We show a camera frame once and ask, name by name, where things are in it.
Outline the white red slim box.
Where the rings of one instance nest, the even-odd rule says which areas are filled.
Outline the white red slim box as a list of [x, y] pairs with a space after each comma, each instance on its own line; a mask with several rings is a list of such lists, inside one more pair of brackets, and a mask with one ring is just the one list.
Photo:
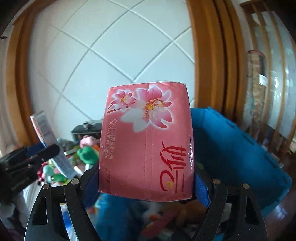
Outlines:
[[30, 116], [30, 119], [35, 129], [35, 132], [43, 146], [47, 149], [51, 148], [55, 151], [52, 158], [57, 169], [67, 179], [73, 179], [76, 176], [76, 171], [64, 155], [64, 152], [60, 147], [57, 138], [54, 135], [54, 132], [45, 112], [40, 111], [38, 113], [35, 113], [32, 116]]

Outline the pink tissue pack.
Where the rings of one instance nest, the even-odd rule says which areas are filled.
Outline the pink tissue pack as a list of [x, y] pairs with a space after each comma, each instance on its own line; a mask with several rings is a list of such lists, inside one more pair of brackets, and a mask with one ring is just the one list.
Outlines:
[[157, 202], [192, 197], [194, 138], [185, 84], [109, 89], [98, 176], [101, 193]]

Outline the pink pig plush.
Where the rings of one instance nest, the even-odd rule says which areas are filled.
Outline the pink pig plush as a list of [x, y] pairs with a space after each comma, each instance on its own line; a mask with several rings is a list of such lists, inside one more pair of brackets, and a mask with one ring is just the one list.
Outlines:
[[84, 148], [86, 146], [98, 146], [99, 147], [100, 139], [97, 139], [93, 136], [85, 135], [79, 142], [80, 148]]

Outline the green frog plush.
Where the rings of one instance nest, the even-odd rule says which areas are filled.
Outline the green frog plush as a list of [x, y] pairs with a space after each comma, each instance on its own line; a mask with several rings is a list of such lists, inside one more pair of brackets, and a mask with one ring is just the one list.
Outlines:
[[79, 159], [85, 164], [94, 165], [99, 160], [99, 152], [91, 146], [85, 146], [77, 151]]

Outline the black open box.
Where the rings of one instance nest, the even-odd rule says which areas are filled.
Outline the black open box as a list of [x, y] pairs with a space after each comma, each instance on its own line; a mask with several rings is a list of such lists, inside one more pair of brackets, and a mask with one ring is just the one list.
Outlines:
[[71, 135], [74, 142], [79, 142], [84, 136], [92, 136], [100, 139], [102, 129], [102, 120], [88, 120], [81, 125], [76, 126]]

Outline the blue plastic storage crate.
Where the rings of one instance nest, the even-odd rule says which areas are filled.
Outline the blue plastic storage crate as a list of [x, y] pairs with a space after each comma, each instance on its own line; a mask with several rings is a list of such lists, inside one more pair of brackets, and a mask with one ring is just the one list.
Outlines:
[[[196, 160], [202, 164], [195, 172], [206, 173], [226, 186], [249, 184], [265, 218], [288, 194], [292, 186], [288, 173], [248, 134], [213, 109], [195, 108], [191, 114]], [[201, 197], [194, 194], [196, 200], [204, 204], [207, 211], [210, 200], [204, 185], [197, 191]], [[183, 227], [175, 228], [169, 240], [192, 240], [205, 216], [206, 213], [190, 233]]]

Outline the wooden door frame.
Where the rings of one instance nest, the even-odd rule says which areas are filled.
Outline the wooden door frame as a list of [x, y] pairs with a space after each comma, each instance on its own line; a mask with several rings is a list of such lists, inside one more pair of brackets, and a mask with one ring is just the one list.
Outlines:
[[243, 122], [247, 52], [232, 1], [187, 1], [195, 52], [195, 108]]

